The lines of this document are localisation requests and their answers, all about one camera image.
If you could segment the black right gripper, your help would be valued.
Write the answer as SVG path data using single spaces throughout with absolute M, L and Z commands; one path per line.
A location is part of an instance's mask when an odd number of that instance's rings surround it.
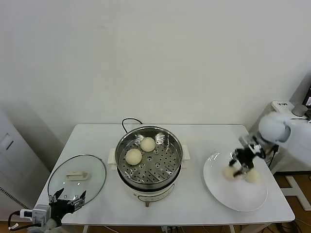
M 233 167 L 234 164 L 239 161 L 241 168 L 234 172 L 233 176 L 238 177 L 241 175 L 246 175 L 250 169 L 254 168 L 253 159 L 255 158 L 255 154 L 250 149 L 249 146 L 244 148 L 236 149 L 236 152 L 230 154 L 231 160 L 229 161 L 229 166 Z

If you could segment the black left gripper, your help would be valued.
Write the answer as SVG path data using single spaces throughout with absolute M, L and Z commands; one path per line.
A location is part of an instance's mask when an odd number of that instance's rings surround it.
M 64 188 L 57 190 L 53 195 L 49 195 L 49 206 L 51 207 L 51 218 L 62 220 L 66 214 L 74 213 L 75 209 L 80 209 L 85 204 L 86 190 L 80 197 L 74 200 L 59 200 Z

